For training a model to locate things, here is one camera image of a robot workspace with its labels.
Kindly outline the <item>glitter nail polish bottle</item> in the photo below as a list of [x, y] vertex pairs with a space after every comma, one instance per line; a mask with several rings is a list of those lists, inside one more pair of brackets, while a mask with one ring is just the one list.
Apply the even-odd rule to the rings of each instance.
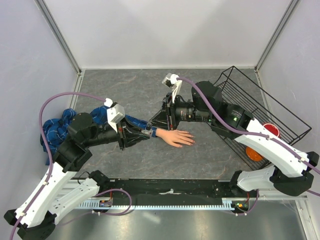
[[153, 130], [152, 129], [143, 129], [141, 130], [141, 133], [147, 136], [152, 136], [153, 135]]

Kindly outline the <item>mannequin hand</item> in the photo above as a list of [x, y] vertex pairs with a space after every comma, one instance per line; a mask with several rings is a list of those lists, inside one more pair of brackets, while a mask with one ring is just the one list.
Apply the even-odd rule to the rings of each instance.
[[161, 138], [168, 145], [182, 148], [183, 145], [192, 146], [195, 141], [193, 140], [193, 135], [187, 131], [182, 130], [164, 130], [158, 128], [155, 132], [155, 135]]

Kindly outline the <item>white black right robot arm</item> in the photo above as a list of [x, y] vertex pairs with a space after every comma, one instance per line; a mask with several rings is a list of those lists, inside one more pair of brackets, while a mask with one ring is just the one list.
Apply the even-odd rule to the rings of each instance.
[[175, 130], [180, 122], [207, 123], [219, 136], [249, 147], [272, 163], [260, 170], [236, 171], [229, 184], [233, 196], [240, 197], [252, 190], [276, 189], [296, 197], [312, 187], [314, 176], [311, 170], [318, 164], [317, 153], [306, 153], [290, 146], [249, 111], [226, 102], [222, 90], [209, 81], [192, 83], [192, 100], [183, 100], [178, 94], [182, 82], [175, 75], [163, 80], [171, 92], [163, 99], [160, 111], [150, 120], [154, 127]]

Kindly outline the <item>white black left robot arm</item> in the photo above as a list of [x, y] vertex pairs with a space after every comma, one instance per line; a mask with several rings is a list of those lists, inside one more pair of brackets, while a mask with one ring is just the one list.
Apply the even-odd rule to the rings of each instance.
[[67, 129], [66, 139], [54, 155], [42, 180], [17, 209], [8, 210], [4, 219], [13, 232], [23, 240], [45, 240], [66, 214], [88, 198], [106, 196], [110, 179], [96, 170], [61, 198], [58, 193], [92, 157], [89, 148], [117, 142], [120, 149], [148, 140], [153, 129], [148, 124], [139, 126], [128, 117], [120, 116], [115, 123], [98, 125], [88, 113], [74, 116]]

